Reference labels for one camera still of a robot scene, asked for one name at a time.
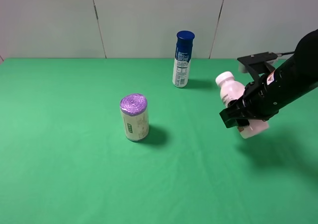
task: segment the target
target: white wall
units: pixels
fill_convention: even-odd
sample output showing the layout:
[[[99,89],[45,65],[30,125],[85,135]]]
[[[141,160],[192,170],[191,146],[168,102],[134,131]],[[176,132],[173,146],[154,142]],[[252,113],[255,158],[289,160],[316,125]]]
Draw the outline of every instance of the white wall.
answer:
[[[104,58],[92,0],[0,0],[2,57]]]
[[[293,51],[318,29],[318,0],[225,0],[212,58]]]
[[[173,58],[191,30],[194,58],[208,58],[222,0],[95,0],[108,58]]]

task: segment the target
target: green tablecloth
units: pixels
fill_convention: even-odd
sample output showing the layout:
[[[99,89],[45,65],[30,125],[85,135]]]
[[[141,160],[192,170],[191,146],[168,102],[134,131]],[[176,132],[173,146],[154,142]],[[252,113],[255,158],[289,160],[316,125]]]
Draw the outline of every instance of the green tablecloth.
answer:
[[[243,140],[219,117],[215,77],[236,60],[7,59],[0,66],[1,224],[318,222],[317,91]],[[150,133],[126,139],[119,102],[148,99]]]

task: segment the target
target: cylindrical container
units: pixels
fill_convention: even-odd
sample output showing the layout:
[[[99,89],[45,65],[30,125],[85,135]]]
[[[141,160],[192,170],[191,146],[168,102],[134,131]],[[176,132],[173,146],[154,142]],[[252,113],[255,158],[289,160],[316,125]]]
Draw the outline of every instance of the cylindrical container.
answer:
[[[139,93],[125,96],[120,101],[125,134],[131,141],[140,141],[149,132],[147,105],[147,99]]]
[[[245,91],[245,86],[235,81],[231,72],[218,75],[215,81],[221,88],[221,99],[226,107],[230,101],[239,99]],[[267,121],[248,120],[248,122],[249,126],[238,127],[238,131],[244,139],[255,136],[269,127]]]
[[[172,83],[176,87],[184,87],[189,78],[194,33],[180,31],[177,33],[177,38]]]

